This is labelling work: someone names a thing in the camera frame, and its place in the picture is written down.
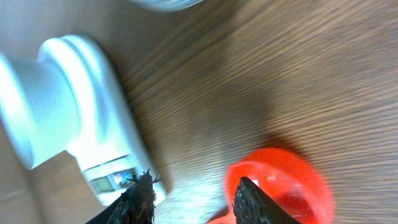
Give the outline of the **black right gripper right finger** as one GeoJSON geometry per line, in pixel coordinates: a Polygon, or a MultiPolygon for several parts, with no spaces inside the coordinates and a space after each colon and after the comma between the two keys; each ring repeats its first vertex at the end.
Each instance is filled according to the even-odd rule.
{"type": "Polygon", "coordinates": [[[248,177],[239,180],[233,213],[237,224],[300,224],[248,177]]]}

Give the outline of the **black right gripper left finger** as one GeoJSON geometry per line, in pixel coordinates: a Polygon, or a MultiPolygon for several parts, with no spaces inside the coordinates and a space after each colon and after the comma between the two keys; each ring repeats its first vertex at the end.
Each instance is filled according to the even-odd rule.
{"type": "Polygon", "coordinates": [[[153,185],[160,179],[153,179],[149,172],[139,177],[133,174],[129,179],[133,185],[86,224],[153,224],[157,199],[153,185]]]}

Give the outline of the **orange plastic measuring scoop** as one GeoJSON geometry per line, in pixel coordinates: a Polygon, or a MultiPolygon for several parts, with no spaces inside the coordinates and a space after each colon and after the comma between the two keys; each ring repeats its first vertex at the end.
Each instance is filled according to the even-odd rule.
{"type": "Polygon", "coordinates": [[[242,177],[251,180],[299,223],[327,224],[333,220],[332,191],[319,171],[292,151],[265,147],[228,167],[224,178],[228,212],[211,223],[236,223],[234,198],[242,177]]]}

